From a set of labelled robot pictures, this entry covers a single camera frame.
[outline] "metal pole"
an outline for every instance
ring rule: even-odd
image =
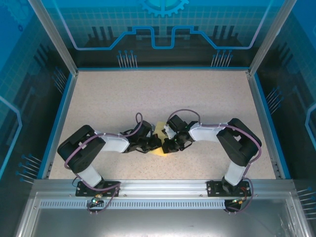
[[[280,99],[278,99],[278,95],[271,101],[269,101],[267,104],[268,104],[268,107],[271,107],[273,104],[279,102]]]
[[[277,37],[279,30],[285,23],[295,3],[296,3],[296,0],[286,0],[283,3],[282,7],[280,8],[280,11],[278,12],[275,20],[273,21],[265,39],[263,40],[256,56],[254,57],[249,67],[250,75],[254,75],[256,71],[258,70],[260,64],[265,58],[268,50],[270,49],[272,43]]]
[[[316,202],[311,202],[311,203],[302,204],[302,206],[307,206],[307,205],[312,205],[312,204],[316,204]]]
[[[220,50],[218,49],[218,50],[217,50],[217,54],[216,54],[216,57],[215,57],[215,62],[214,62],[214,66],[216,65],[216,60],[217,60],[217,56],[218,56],[219,52],[220,52]]]
[[[270,103],[272,103],[276,98],[278,98],[279,95],[282,95],[282,92],[279,92],[278,94],[274,93],[267,101],[267,104],[269,105]]]
[[[138,66],[137,66],[137,55],[134,55],[134,59],[135,59],[135,65],[138,68]]]
[[[23,174],[30,174],[30,175],[34,176],[35,178],[37,177],[37,175],[32,174],[31,172],[28,172],[26,169],[23,169]]]
[[[305,192],[305,191],[311,191],[311,190],[312,190],[311,187],[307,187],[307,189],[297,191],[297,193],[301,193],[301,192]]]
[[[275,93],[276,89],[273,88],[272,91],[266,96],[266,100],[269,99],[270,96],[272,96]]]
[[[30,162],[33,162],[34,164],[40,165],[40,163],[35,162],[34,160],[31,160],[30,158],[27,158],[25,155],[22,155],[22,159],[27,159]]]
[[[27,181],[27,180],[23,179],[23,177],[20,178],[20,181],[21,181],[21,182],[27,182],[27,183],[33,184],[33,182]]]
[[[226,63],[228,62],[228,58],[230,57],[231,52],[232,50],[228,50],[228,56],[227,56],[226,62],[224,63],[224,66],[226,66]]]
[[[122,51],[121,50],[119,50],[118,51],[118,53],[119,53],[119,57],[120,57],[120,62],[122,63],[122,67],[124,67],[124,64],[123,64],[123,59],[122,59]]]
[[[133,50],[130,50],[129,52],[130,52],[130,54],[132,55],[133,67],[135,68],[134,56],[133,56],[133,52],[134,52],[134,51],[133,51]]]
[[[275,109],[276,106],[277,106],[279,103],[281,103],[282,100],[283,100],[283,98],[281,98],[276,104],[274,104],[273,107],[271,106],[269,110],[272,111],[273,109]]]
[[[41,162],[40,159],[37,159],[36,157],[34,157],[32,154],[29,154],[29,158],[32,157],[33,159],[36,159],[37,161]]]
[[[57,80],[63,85],[63,87],[65,87],[66,83],[65,83],[63,77],[60,76],[56,71],[54,71],[54,75],[57,77]]]
[[[59,73],[59,75],[61,75],[62,78],[64,78],[64,81],[67,82],[67,78],[65,77],[65,75],[63,74],[63,72],[62,72],[58,67],[56,67],[56,70],[57,70],[57,72]]]
[[[29,168],[29,167],[27,167],[27,166],[23,165],[21,162],[19,163],[19,167],[24,167],[24,168],[26,168],[26,169],[29,169],[29,170],[31,170],[31,171],[33,171],[33,172],[35,172],[35,173],[38,173],[38,171],[33,170],[33,169],[31,169],[31,168]]]
[[[123,60],[124,60],[124,65],[125,65],[125,67],[127,68],[126,60],[125,60],[125,55],[123,55],[122,58],[123,58]]]
[[[41,24],[46,30],[50,40],[55,45],[58,53],[66,64],[69,72],[76,76],[77,75],[77,67],[75,62],[73,61],[67,47],[65,46],[63,39],[58,33],[53,21],[51,20],[46,8],[40,0],[28,0],[30,5],[32,6],[36,16],[39,18]]]
[[[57,88],[57,90],[58,90],[61,94],[63,94],[63,91],[62,91],[61,89],[59,89],[57,83],[55,83],[54,85],[55,85],[55,87]]]
[[[223,50],[223,55],[222,55],[222,57],[221,57],[221,62],[219,63],[219,66],[221,66],[221,64],[222,64],[222,60],[223,60],[223,58],[224,58],[225,52],[226,52],[226,50],[224,49],[224,50]]]
[[[223,60],[223,63],[222,63],[222,67],[224,66],[226,60],[227,60],[227,55],[224,55],[224,60]]]
[[[222,55],[218,55],[218,60],[217,60],[217,64],[216,64],[216,67],[218,67],[218,63],[219,63],[219,60],[222,58]]]
[[[29,165],[29,166],[31,166],[31,167],[33,167],[33,168],[35,168],[35,169],[40,169],[40,168],[36,167],[35,165],[30,164],[28,161],[25,162],[25,164],[26,164],[26,165]]]
[[[275,111],[277,111],[277,109],[280,108],[280,107],[281,107],[281,105],[278,105],[273,111],[271,111],[271,115],[272,115]]]
[[[122,66],[120,65],[119,56],[117,56],[117,58],[118,58],[119,67],[121,68]]]
[[[213,54],[213,59],[212,59],[211,67],[213,67],[213,62],[214,62],[215,56],[216,56],[216,54]]]
[[[311,195],[311,194],[316,194],[316,192],[312,192],[312,193],[309,193],[309,194],[299,195],[298,197],[303,197],[303,196],[307,196],[307,195]]]
[[[125,56],[126,56],[126,60],[127,60],[127,68],[129,68],[129,64],[128,64],[128,56],[127,56],[127,50],[124,50]]]
[[[133,66],[132,66],[132,60],[131,60],[131,57],[132,57],[132,56],[131,56],[131,55],[129,55],[129,56],[128,56],[128,59],[129,59],[130,67],[132,68]]]
[[[21,174],[21,173],[19,173],[19,171],[16,171],[16,172],[15,172],[15,175],[21,175],[21,176],[23,176],[23,177],[25,177],[25,178],[29,178],[29,179],[33,179],[33,180],[34,180],[34,178],[31,178],[31,177],[29,177],[29,176],[27,176],[27,175]]]

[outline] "blue frame border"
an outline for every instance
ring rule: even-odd
[[[54,137],[56,136],[57,126],[58,126],[58,124],[59,124],[59,122],[61,120],[61,114],[62,114],[62,111],[64,110],[66,97],[67,97],[67,94],[69,92],[69,88],[70,88],[70,85],[71,85],[71,82],[72,82],[73,79],[74,79],[73,75],[70,74],[69,77],[68,77],[67,83],[66,83],[66,87],[65,87],[63,96],[62,96],[61,101],[60,101],[60,105],[59,105],[59,108],[58,108],[58,111],[57,111],[57,114],[56,114],[56,118],[55,118],[55,121],[54,121],[53,128],[52,128],[50,136],[49,136],[49,140],[48,140],[48,143],[47,143],[47,146],[46,146],[46,149],[45,149],[45,153],[44,153],[43,159],[42,159],[41,165],[39,167],[39,172],[38,172],[38,175],[37,175],[38,179],[41,179],[43,174],[44,174],[46,163],[48,161],[48,155],[49,155],[50,149],[52,147],[52,143],[53,143]]]
[[[316,150],[316,140],[315,140],[315,137],[313,135],[313,132],[311,130],[311,127],[309,125],[309,122],[310,122],[310,119],[311,119],[311,113],[316,109],[316,103],[313,104],[312,106],[310,106],[307,110],[307,114],[306,114],[306,120],[305,120],[305,128],[308,132],[308,135],[310,136],[310,139],[312,141],[312,144]]]
[[[5,105],[7,105],[13,112],[15,112],[16,117],[17,117],[17,119],[18,119],[18,123],[19,123],[19,126],[18,126],[18,128],[16,129],[16,132],[15,132],[15,135],[14,135],[14,137],[13,137],[13,139],[12,139],[12,142],[11,142],[11,145],[10,145],[10,147],[9,147],[9,150],[8,150],[8,152],[6,153],[5,158],[4,158],[4,161],[3,161],[2,166],[1,166],[1,168],[0,168],[0,180],[1,180],[2,175],[3,175],[3,173],[4,173],[4,170],[5,170],[5,168],[6,168],[6,165],[8,164],[8,161],[9,161],[9,159],[10,159],[10,157],[11,157],[11,153],[12,153],[13,148],[14,148],[14,146],[15,146],[16,140],[18,139],[19,134],[20,134],[20,132],[21,132],[21,129],[22,129],[22,119],[21,119],[21,113],[20,113],[20,111],[19,111],[13,104],[11,104],[10,102],[8,102],[8,101],[7,101],[5,98],[3,98],[2,96],[0,96],[0,101],[3,102]]]
[[[267,119],[268,119],[268,123],[269,123],[269,126],[271,128],[272,136],[273,136],[273,139],[275,141],[276,150],[277,150],[278,156],[280,158],[280,163],[281,163],[281,166],[282,166],[281,168],[282,168],[282,170],[284,172],[284,177],[285,177],[285,179],[290,179],[291,175],[290,175],[290,172],[288,171],[288,167],[287,167],[287,164],[286,164],[286,161],[285,161],[285,157],[284,157],[284,154],[283,154],[283,151],[282,151],[282,148],[281,148],[281,144],[280,144],[280,141],[279,141],[279,139],[277,137],[277,131],[276,131],[275,125],[273,123],[273,120],[272,120],[272,117],[271,117],[271,114],[270,114],[270,111],[269,111],[269,107],[268,107],[267,101],[265,99],[265,95],[263,93],[263,89],[262,89],[262,86],[260,84],[259,77],[258,77],[257,73],[255,73],[254,78],[255,78],[255,82],[256,82],[256,84],[258,86],[258,90],[259,90],[259,94],[260,94],[260,97],[261,97],[261,100],[262,100],[262,103],[263,103],[263,107],[265,109],[265,112],[266,112],[266,115],[267,115]]]
[[[79,71],[145,71],[145,70],[223,70],[248,71],[248,67],[138,67],[138,68],[78,68]]]

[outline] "black cable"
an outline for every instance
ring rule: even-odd
[[[124,131],[124,132],[121,132],[121,134],[122,134],[122,135],[127,135],[128,132],[131,132],[131,131],[133,131],[133,129],[129,129],[129,130],[126,130],[126,131]]]
[[[144,152],[144,151],[141,151],[141,150],[139,150],[139,149],[135,149],[135,151],[137,151],[137,152],[140,152],[140,153],[143,153],[143,154],[147,154],[148,152]]]
[[[71,183],[71,185],[74,186],[75,188],[77,187],[77,186],[74,185],[74,182],[75,182],[76,179],[78,179],[78,177],[74,178],[73,182]]]

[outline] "yellow object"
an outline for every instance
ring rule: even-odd
[[[158,135],[158,138],[160,138],[162,144],[164,143],[164,139],[167,138],[167,136],[164,135],[164,133],[162,132],[163,126],[165,126],[165,124],[166,124],[165,122],[157,122],[156,128],[154,130],[154,134]],[[156,150],[153,150],[153,151],[148,152],[148,153],[151,153],[151,154],[154,154],[157,156],[161,156],[161,157],[167,156],[167,154],[163,153],[162,147],[159,147]]]

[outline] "metal base plate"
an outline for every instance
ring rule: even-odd
[[[250,186],[247,181],[241,181],[237,187],[236,190],[230,195],[227,194],[223,188],[222,188],[222,181],[208,181],[206,182],[207,187],[207,196],[208,197],[243,197],[245,196],[245,193],[241,190],[242,187],[247,189],[246,196],[251,196]]]
[[[100,189],[105,189],[105,188],[109,188],[115,184],[119,184],[119,181],[104,181],[104,184],[102,187],[98,187]],[[112,197],[113,193],[114,193],[115,189],[111,189],[106,191],[103,194],[103,197]],[[83,182],[78,182],[77,184],[77,190],[76,190],[76,197],[94,197],[97,194],[101,193],[100,191],[94,191],[89,189],[86,185],[84,185]],[[115,197],[119,196],[119,190],[117,191],[117,193],[115,194]]]

